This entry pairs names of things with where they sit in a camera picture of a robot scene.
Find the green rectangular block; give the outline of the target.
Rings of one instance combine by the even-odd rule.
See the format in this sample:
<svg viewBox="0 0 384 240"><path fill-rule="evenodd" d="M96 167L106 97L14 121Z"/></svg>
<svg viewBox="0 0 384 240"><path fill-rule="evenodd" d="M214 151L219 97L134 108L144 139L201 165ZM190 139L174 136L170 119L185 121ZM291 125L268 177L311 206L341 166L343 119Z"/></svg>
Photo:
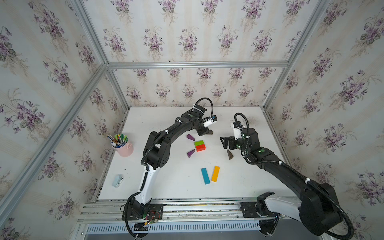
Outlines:
<svg viewBox="0 0 384 240"><path fill-rule="evenodd" d="M200 141L196 141L196 142L194 142L194 144L195 144L195 146L197 147L197 146L200 146L200 145L204 145L205 143L204 143L203 140L200 140Z"/></svg>

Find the red rectangular block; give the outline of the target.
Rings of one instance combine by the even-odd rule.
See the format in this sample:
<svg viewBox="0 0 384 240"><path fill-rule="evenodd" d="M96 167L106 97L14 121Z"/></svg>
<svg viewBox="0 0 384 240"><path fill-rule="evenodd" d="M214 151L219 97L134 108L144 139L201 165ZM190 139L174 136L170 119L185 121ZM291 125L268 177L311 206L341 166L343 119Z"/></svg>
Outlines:
<svg viewBox="0 0 384 240"><path fill-rule="evenodd" d="M206 149L205 144L197 145L195 147L196 147L197 152L201 152L201 151L204 151Z"/></svg>

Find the purple triangle block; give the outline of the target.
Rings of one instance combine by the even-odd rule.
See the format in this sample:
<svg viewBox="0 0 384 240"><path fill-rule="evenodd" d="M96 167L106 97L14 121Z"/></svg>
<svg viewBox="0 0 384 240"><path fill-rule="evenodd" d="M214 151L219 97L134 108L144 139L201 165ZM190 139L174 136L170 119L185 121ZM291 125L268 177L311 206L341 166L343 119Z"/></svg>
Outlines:
<svg viewBox="0 0 384 240"><path fill-rule="evenodd" d="M196 151L196 150L193 149L193 150L187 152L187 156L188 156L188 158L190 158L190 157L195 153L195 151Z"/></svg>
<svg viewBox="0 0 384 240"><path fill-rule="evenodd" d="M188 135L187 135L187 139L192 140L192 141L195 141L195 140L196 140L191 134L188 134Z"/></svg>

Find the yellow long block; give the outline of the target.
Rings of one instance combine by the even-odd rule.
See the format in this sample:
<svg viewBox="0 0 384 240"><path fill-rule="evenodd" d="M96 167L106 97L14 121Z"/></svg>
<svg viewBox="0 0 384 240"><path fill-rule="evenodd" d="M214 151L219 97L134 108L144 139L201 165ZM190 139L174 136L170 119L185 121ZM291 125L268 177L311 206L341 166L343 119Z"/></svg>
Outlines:
<svg viewBox="0 0 384 240"><path fill-rule="evenodd" d="M212 182L215 182L215 183L217 182L218 176L219 176L219 172L220 172L220 167L219 166L215 166L213 174L212 174L212 177L211 177L211 181Z"/></svg>

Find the teal long block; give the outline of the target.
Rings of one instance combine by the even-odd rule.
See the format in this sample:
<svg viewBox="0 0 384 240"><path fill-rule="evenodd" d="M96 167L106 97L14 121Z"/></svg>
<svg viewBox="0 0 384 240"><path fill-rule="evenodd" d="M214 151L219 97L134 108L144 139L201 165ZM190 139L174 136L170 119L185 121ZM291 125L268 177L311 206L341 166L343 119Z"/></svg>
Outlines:
<svg viewBox="0 0 384 240"><path fill-rule="evenodd" d="M204 184L205 184L205 185L210 184L211 181L210 181L210 178L209 178L207 169L206 169L206 168L202 168L202 169L201 169L201 172L202 172L202 176L203 176Z"/></svg>

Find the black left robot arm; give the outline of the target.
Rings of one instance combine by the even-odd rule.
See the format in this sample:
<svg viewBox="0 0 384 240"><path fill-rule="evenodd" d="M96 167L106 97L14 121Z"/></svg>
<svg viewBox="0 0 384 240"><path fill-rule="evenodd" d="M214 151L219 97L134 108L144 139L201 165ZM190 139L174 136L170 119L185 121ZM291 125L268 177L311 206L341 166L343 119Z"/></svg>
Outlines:
<svg viewBox="0 0 384 240"><path fill-rule="evenodd" d="M196 130L199 136L213 133L209 126L216 123L218 118L214 114L205 118L205 111L205 108L194 105L167 129L150 133L141 160L141 165L145 167L141 185L136 193L128 197L124 205L123 221L143 220L149 214L158 173L170 159L171 145L177 138L191 130Z"/></svg>

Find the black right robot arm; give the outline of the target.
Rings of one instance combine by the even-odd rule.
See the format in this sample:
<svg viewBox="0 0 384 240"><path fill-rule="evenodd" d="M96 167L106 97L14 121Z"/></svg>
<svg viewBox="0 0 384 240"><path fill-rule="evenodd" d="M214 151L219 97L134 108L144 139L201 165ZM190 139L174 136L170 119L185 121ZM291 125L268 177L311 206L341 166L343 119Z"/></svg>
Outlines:
<svg viewBox="0 0 384 240"><path fill-rule="evenodd" d="M316 236L327 234L339 240L352 239L353 223L330 184L320 184L304 176L270 149L262 147L255 129L235 131L234 136L221 137L220 141L224 149L240 150L248 164L270 173L295 194L292 199L277 197L273 192L258 196L256 208L260 216L283 214L301 222Z"/></svg>

